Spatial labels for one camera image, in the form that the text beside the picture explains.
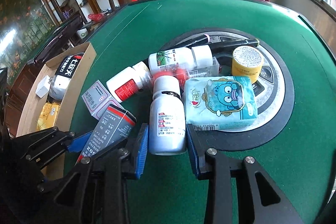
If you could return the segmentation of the black and white snack bag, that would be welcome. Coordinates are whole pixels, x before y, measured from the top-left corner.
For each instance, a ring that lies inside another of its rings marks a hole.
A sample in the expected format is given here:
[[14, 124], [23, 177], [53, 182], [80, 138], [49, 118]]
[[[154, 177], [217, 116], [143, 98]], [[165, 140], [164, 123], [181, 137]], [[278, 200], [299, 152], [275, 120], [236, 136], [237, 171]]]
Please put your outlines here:
[[84, 52], [64, 57], [51, 81], [49, 96], [62, 101]]

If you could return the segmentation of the shallow cardboard box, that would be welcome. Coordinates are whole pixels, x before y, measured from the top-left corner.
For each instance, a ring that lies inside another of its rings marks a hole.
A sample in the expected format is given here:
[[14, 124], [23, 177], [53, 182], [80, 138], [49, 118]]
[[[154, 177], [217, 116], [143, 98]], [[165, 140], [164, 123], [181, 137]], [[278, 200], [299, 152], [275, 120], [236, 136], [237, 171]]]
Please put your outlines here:
[[72, 117], [95, 57], [92, 44], [83, 43], [47, 61], [23, 107], [15, 141], [23, 159], [52, 180], [63, 176], [63, 153], [75, 137]]

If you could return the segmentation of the black marker pink cap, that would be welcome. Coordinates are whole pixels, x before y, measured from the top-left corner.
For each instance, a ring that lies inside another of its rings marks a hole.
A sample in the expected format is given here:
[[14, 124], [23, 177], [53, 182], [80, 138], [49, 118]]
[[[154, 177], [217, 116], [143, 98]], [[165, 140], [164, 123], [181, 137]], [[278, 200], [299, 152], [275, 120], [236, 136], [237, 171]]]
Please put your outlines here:
[[197, 47], [202, 46], [205, 44], [208, 44], [210, 42], [210, 36], [208, 34], [201, 34], [197, 37], [190, 38], [189, 40], [186, 40], [184, 42], [181, 42], [174, 46], [174, 48], [180, 48], [180, 47]]

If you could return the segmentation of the blue cartoon tissue pack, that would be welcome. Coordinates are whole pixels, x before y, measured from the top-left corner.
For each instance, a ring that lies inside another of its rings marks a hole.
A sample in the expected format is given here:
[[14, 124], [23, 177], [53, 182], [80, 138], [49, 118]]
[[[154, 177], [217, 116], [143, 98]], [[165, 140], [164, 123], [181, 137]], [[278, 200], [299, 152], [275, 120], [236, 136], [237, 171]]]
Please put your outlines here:
[[240, 130], [258, 118], [252, 83], [246, 76], [189, 79], [183, 100], [186, 123], [197, 131]]

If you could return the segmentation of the white bottle green label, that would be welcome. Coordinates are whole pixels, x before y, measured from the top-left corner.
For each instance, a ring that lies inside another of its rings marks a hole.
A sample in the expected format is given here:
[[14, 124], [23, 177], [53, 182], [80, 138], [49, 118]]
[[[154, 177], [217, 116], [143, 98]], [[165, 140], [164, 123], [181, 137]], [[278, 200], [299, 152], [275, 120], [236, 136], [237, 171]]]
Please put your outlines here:
[[160, 71], [175, 71], [177, 68], [187, 69], [209, 67], [213, 64], [213, 54], [208, 45], [192, 48], [181, 47], [159, 51], [148, 57], [152, 74]]

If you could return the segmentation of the white power adapter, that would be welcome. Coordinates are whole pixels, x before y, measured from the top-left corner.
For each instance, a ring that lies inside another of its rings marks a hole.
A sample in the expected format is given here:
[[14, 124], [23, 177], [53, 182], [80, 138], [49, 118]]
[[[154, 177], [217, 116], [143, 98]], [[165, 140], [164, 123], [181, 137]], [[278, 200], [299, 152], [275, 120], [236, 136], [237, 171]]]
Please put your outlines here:
[[37, 88], [35, 90], [35, 94], [39, 98], [43, 98], [46, 94], [50, 91], [51, 81], [53, 77], [50, 77], [46, 75], [37, 85]]

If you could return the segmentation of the round mahjong table centre panel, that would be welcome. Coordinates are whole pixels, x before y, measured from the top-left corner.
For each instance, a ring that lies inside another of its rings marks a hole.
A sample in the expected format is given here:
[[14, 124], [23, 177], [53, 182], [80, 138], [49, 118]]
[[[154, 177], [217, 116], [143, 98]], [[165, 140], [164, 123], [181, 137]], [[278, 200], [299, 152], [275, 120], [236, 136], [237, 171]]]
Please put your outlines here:
[[[193, 69], [185, 89], [189, 130], [206, 147], [243, 151], [275, 138], [288, 123], [294, 107], [294, 85], [282, 58], [262, 40], [229, 28], [186, 32], [161, 47], [162, 51], [208, 44], [212, 68]], [[260, 52], [261, 72], [255, 83], [233, 76], [232, 53], [239, 46]]]

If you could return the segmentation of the white bottle red label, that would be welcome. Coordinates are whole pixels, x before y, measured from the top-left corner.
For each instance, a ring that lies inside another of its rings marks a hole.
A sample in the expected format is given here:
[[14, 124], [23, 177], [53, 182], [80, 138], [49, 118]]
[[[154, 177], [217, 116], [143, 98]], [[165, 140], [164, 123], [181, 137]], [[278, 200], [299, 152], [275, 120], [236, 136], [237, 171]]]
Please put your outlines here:
[[110, 94], [123, 102], [143, 89], [151, 87], [151, 78], [147, 65], [140, 61], [132, 67], [127, 67], [106, 82]]

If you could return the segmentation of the yellow cheese cracker packet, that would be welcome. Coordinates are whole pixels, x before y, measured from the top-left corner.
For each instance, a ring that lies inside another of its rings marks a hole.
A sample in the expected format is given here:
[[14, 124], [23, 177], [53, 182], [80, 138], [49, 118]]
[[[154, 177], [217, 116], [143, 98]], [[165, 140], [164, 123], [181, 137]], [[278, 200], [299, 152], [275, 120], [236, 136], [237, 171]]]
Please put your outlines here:
[[59, 110], [60, 110], [59, 103], [46, 102], [38, 118], [36, 130], [40, 131], [54, 127], [58, 117]]

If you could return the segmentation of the black pen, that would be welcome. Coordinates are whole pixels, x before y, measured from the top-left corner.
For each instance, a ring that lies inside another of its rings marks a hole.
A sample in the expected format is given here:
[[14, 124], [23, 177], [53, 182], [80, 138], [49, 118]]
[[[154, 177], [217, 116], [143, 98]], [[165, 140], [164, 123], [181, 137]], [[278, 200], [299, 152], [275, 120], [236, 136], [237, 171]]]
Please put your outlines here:
[[233, 52], [234, 49], [240, 46], [258, 47], [260, 40], [252, 39], [238, 39], [238, 40], [224, 40], [222, 42], [209, 44], [212, 53]]

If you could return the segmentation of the yellow round tin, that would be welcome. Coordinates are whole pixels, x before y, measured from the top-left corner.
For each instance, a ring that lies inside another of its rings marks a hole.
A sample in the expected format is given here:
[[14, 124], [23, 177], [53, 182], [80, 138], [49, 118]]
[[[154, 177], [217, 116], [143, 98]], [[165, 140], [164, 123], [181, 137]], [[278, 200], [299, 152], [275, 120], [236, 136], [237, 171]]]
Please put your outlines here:
[[263, 55], [254, 47], [239, 46], [232, 52], [232, 75], [247, 76], [252, 84], [257, 81], [263, 64]]

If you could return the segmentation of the grey red 502 glue box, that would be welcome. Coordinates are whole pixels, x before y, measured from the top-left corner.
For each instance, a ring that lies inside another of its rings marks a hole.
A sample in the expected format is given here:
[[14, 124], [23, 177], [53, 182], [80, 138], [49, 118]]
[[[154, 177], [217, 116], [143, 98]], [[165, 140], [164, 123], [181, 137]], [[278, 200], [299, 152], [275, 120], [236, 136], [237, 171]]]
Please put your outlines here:
[[77, 162], [84, 157], [96, 155], [119, 140], [126, 139], [136, 122], [132, 113], [110, 104], [92, 131]]

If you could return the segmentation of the clear box with red stamps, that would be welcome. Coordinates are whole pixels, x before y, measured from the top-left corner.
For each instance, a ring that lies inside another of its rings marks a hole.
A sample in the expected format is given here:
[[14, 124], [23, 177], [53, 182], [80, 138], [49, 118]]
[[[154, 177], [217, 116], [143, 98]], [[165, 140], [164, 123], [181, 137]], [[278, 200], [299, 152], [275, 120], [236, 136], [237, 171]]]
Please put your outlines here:
[[219, 75], [220, 69], [221, 66], [217, 61], [217, 58], [214, 57], [213, 64], [211, 66], [196, 67], [189, 70], [184, 67], [177, 66], [172, 69], [164, 69], [162, 71], [153, 73], [151, 83], [154, 84], [155, 80], [161, 76], [174, 76], [179, 81], [180, 88], [184, 90], [187, 80], [199, 77], [217, 77]]

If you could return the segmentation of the white medicine bottle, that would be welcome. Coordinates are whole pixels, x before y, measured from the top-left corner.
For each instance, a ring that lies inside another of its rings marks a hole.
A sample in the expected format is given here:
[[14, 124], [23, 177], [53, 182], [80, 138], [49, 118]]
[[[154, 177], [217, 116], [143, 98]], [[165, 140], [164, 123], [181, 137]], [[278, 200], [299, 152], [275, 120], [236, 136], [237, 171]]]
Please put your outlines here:
[[186, 152], [185, 110], [174, 76], [159, 76], [154, 82], [148, 149], [151, 154], [162, 156]]

